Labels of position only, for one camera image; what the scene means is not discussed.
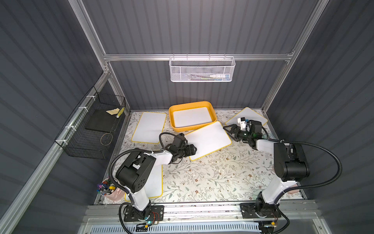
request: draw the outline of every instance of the black wire mesh basket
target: black wire mesh basket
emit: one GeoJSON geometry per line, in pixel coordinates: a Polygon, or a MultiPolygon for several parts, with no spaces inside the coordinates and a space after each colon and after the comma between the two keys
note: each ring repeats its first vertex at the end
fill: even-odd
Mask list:
{"type": "Polygon", "coordinates": [[[110,158],[109,148],[121,119],[125,117],[125,98],[97,92],[85,107],[79,107],[79,115],[69,126],[63,140],[55,139],[64,151],[73,157],[105,159],[110,158]],[[119,109],[110,115],[107,110],[119,109]]]}

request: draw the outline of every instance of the black mounting plate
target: black mounting plate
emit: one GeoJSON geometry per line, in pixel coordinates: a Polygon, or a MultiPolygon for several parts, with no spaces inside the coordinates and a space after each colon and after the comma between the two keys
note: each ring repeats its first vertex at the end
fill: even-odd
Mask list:
{"type": "Polygon", "coordinates": [[[243,219],[256,219],[256,218],[280,218],[281,215],[278,213],[277,210],[274,209],[262,209],[261,212],[266,214],[266,217],[258,216],[255,211],[255,203],[241,203],[240,210],[242,212],[243,219]]]}
{"type": "MultiPolygon", "coordinates": [[[[139,222],[136,217],[137,215],[134,212],[134,208],[132,206],[126,206],[125,210],[123,211],[125,213],[125,217],[123,218],[124,222],[139,222]]],[[[162,221],[163,220],[163,212],[164,212],[164,206],[151,206],[150,216],[147,219],[153,221],[153,213],[155,212],[159,214],[160,219],[158,219],[156,215],[156,221],[162,221]]]]}

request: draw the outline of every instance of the metal bracket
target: metal bracket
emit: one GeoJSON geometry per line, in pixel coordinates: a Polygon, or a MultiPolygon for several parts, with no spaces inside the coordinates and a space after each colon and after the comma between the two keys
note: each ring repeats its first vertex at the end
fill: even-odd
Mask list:
{"type": "MultiPolygon", "coordinates": [[[[138,222],[136,217],[136,213],[134,211],[134,207],[132,206],[126,206],[125,210],[123,211],[125,213],[125,217],[123,218],[123,221],[125,222],[138,222]]],[[[163,221],[163,214],[164,214],[164,206],[151,206],[150,216],[146,219],[146,221],[151,220],[152,212],[159,215],[159,217],[156,217],[158,221],[163,221]]]]}
{"type": "Polygon", "coordinates": [[[261,209],[262,213],[266,216],[259,216],[255,209],[255,203],[241,203],[240,210],[242,212],[243,219],[253,219],[253,218],[280,218],[281,215],[274,211],[273,209],[261,209]]]}
{"type": "Polygon", "coordinates": [[[327,226],[325,219],[313,219],[314,225],[316,225],[318,234],[331,234],[331,230],[327,226]]]}

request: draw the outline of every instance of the vent grille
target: vent grille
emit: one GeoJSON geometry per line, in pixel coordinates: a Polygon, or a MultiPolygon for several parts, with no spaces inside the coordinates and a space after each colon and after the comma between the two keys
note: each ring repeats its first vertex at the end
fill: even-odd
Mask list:
{"type": "MultiPolygon", "coordinates": [[[[135,224],[127,224],[126,227],[131,233],[205,233],[214,231],[251,231],[259,233],[258,223],[255,222],[201,222],[201,223],[161,223],[158,225],[150,226],[148,231],[135,231],[135,224]]],[[[125,234],[126,232],[121,225],[93,225],[91,233],[97,234],[125,234]]]]}

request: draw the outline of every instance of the gray wall panel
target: gray wall panel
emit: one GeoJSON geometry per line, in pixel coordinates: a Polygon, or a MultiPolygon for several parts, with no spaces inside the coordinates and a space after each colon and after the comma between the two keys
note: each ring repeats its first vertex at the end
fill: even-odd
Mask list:
{"type": "Polygon", "coordinates": [[[261,107],[283,61],[237,61],[232,82],[170,81],[167,61],[112,61],[133,110],[168,109],[172,105],[209,101],[215,108],[261,107]]]}
{"type": "MultiPolygon", "coordinates": [[[[102,69],[68,1],[2,0],[0,28],[2,217],[102,69]]],[[[63,154],[13,233],[76,233],[107,163],[63,154]]]]}
{"type": "MultiPolygon", "coordinates": [[[[365,232],[374,221],[373,12],[372,0],[330,1],[268,110],[280,138],[322,145],[341,159],[336,182],[305,191],[333,233],[365,232]]],[[[302,184],[335,174],[331,157],[305,153],[311,175],[302,184]]]]}
{"type": "Polygon", "coordinates": [[[316,0],[83,1],[108,54],[292,50],[316,0]]]}

